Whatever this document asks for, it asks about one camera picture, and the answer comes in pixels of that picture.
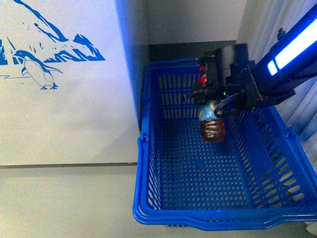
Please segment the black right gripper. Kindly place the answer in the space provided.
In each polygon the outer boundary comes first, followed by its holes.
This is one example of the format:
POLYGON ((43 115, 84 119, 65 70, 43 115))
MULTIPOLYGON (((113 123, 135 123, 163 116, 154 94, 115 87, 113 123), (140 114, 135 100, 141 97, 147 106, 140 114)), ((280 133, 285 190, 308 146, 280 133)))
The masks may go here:
POLYGON ((251 72, 255 66, 249 60, 248 45, 229 45, 205 53, 198 59, 199 79, 193 84, 193 92, 184 95, 184 101, 193 99, 196 106, 211 101, 217 117, 233 117, 237 113, 255 109, 263 100, 251 72))

